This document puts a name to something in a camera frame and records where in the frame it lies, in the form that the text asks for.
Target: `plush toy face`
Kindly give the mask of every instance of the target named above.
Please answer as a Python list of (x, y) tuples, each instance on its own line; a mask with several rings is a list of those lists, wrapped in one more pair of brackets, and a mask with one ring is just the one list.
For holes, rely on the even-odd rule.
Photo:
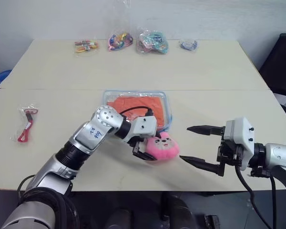
[(172, 140), (167, 132), (160, 133), (161, 138), (151, 137), (147, 140), (146, 152), (158, 160), (175, 157), (179, 153), (178, 144)]

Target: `table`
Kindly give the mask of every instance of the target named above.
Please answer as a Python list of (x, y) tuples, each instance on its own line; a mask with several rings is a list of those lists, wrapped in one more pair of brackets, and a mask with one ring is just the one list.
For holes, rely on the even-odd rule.
[(34, 40), (0, 88), (268, 90), (236, 41), (198, 41), (196, 53), (169, 41), (166, 55), (137, 54), (135, 45), (109, 52), (100, 41), (88, 57), (77, 57), (73, 42)]
[[(286, 115), (271, 91), (165, 91), (173, 111), (171, 137), (180, 154), (216, 162), (218, 136), (186, 131), (192, 125), (223, 126), (227, 120), (245, 116), (255, 128), (260, 143), (286, 144)], [(0, 89), (0, 188), (16, 189), (20, 181), (34, 174), (69, 139), (101, 104), (100, 90)], [(31, 129), (31, 140), (19, 144), (10, 140), (17, 130), (17, 108), (36, 103), (40, 107)], [(73, 181), (74, 191), (175, 190), (240, 191), (234, 168), (226, 166), (219, 177), (175, 158), (166, 162), (145, 162), (132, 156), (131, 148), (107, 139), (85, 162)], [(247, 177), (253, 190), (270, 189), (268, 179)], [(277, 188), (284, 188), (277, 182)]]

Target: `floor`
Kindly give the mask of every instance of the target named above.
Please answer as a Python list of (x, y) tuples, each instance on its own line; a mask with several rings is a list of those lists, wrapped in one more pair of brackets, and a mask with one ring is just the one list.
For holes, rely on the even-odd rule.
[[(201, 229), (204, 215), (218, 215), (221, 229), (265, 229), (250, 202), (247, 192), (236, 193), (173, 193), (192, 211)], [(256, 191), (256, 204), (268, 223), (272, 224), (270, 191)], [(167, 229), (168, 224), (159, 219), (161, 192), (72, 192), (71, 200), (81, 218), (81, 229), (102, 229), (107, 218), (117, 208), (134, 212), (135, 229)], [(15, 191), (0, 190), (0, 227), (17, 206)], [(286, 229), (286, 190), (277, 191), (278, 229)]]

